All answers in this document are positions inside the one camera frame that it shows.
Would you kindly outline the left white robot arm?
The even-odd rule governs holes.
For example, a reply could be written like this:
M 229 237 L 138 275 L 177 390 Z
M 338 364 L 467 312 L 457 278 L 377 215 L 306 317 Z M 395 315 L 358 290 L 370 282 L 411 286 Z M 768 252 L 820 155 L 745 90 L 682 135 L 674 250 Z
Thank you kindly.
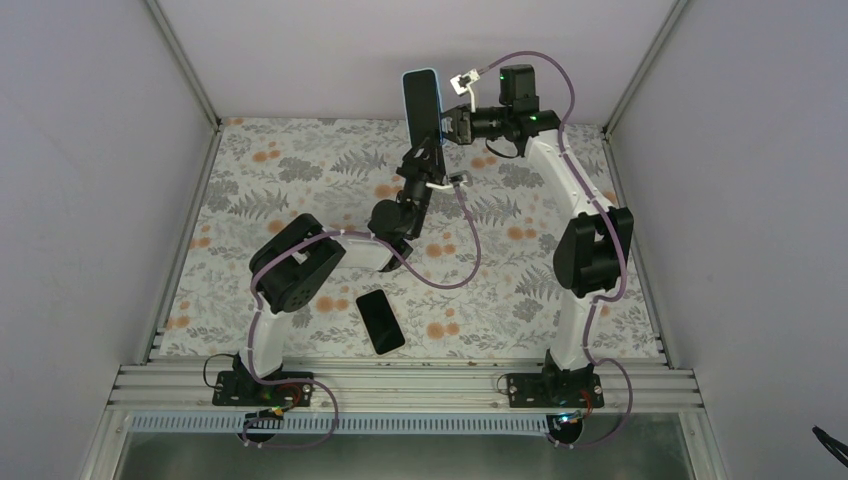
M 409 264 L 432 194 L 447 184 L 440 141 L 414 145 L 396 172 L 404 181 L 400 193 L 373 207 L 365 230 L 329 230 L 302 214 L 253 255 L 253 318 L 246 345 L 232 364 L 234 379 L 224 391 L 263 405 L 276 396 L 277 382 L 292 380 L 282 370 L 282 335 L 276 329 L 283 315 L 305 308 L 336 270 L 386 273 Z

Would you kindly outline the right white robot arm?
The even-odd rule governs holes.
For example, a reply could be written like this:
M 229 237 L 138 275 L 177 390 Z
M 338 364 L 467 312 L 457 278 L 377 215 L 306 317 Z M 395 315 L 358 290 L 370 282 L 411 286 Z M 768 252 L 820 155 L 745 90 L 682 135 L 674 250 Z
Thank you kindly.
M 602 199 L 567 141 L 565 125 L 542 110 L 535 71 L 526 64 L 503 66 L 496 107 L 474 102 L 443 114 L 443 135 L 458 145 L 504 139 L 541 176 L 567 220 L 553 252 L 552 270 L 564 288 L 557 332 L 538 373 L 512 373 L 504 392 L 513 408 L 589 407 L 603 403 L 589 339 L 600 302 L 618 300 L 626 289 L 634 219 L 626 208 Z

